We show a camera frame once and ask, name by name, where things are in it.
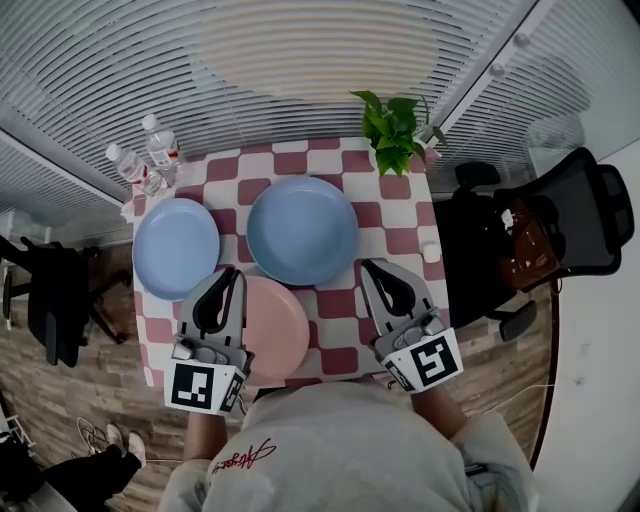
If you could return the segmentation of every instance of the wall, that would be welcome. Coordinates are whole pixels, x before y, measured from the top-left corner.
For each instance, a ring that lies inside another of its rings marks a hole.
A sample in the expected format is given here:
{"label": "wall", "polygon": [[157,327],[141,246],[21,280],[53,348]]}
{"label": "wall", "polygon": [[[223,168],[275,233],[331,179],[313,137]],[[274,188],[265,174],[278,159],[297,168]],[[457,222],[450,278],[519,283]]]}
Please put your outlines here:
{"label": "wall", "polygon": [[[640,141],[605,158],[625,180],[640,230]],[[536,467],[543,510],[617,510],[640,475],[640,234],[613,276],[560,294],[558,383]]]}

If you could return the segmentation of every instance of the white sneaker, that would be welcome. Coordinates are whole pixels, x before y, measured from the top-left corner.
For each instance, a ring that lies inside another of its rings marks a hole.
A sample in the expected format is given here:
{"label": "white sneaker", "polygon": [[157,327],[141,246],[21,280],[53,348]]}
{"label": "white sneaker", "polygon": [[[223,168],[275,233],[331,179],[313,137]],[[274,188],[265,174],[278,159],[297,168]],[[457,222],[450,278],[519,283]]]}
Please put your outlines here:
{"label": "white sneaker", "polygon": [[140,461],[141,467],[145,467],[147,465],[144,441],[136,432],[129,432],[129,453],[136,456]]}
{"label": "white sneaker", "polygon": [[107,425],[107,441],[109,444],[115,444],[120,448],[120,453],[122,453],[122,455],[126,453],[126,450],[124,449],[124,441],[122,440],[122,432],[120,432],[120,429],[113,423],[109,423]]}

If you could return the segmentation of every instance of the white blinds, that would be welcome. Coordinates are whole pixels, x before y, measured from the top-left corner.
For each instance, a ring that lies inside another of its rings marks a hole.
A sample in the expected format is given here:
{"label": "white blinds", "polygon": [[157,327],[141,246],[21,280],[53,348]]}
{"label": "white blinds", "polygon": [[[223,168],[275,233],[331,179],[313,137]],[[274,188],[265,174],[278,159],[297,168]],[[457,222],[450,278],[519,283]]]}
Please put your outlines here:
{"label": "white blinds", "polygon": [[149,112],[187,155],[358,135],[354,89],[435,116],[522,3],[21,0],[0,19],[0,99],[119,181],[105,145],[140,150]]}
{"label": "white blinds", "polygon": [[517,185],[535,177],[532,155],[586,144],[603,158],[640,137],[640,26],[622,1],[559,0],[530,41],[437,146],[433,188],[454,190],[469,160]]}
{"label": "white blinds", "polygon": [[118,207],[0,141],[0,216],[14,208],[53,227],[118,215]]}

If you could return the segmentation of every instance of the pink plate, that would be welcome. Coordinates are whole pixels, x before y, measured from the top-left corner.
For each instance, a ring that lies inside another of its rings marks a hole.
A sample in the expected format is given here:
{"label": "pink plate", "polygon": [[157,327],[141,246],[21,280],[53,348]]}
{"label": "pink plate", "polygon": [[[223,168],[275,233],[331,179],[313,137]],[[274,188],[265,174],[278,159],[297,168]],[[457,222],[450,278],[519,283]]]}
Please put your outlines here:
{"label": "pink plate", "polygon": [[309,348],[309,322],[295,295],[271,279],[247,276],[243,341],[255,354],[247,385],[284,385]]}

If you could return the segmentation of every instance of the sleeve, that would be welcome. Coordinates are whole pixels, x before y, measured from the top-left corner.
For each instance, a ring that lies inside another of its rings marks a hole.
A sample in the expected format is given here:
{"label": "sleeve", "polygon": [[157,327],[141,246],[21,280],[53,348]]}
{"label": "sleeve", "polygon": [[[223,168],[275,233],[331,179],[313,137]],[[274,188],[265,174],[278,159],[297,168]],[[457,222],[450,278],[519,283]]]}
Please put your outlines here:
{"label": "sleeve", "polygon": [[171,473],[158,512],[201,512],[210,464],[210,460],[190,460],[178,466]]}
{"label": "sleeve", "polygon": [[[474,510],[537,510],[539,494],[533,472],[499,414],[472,418],[451,441],[462,453],[468,468]],[[479,469],[475,474],[474,467]]]}

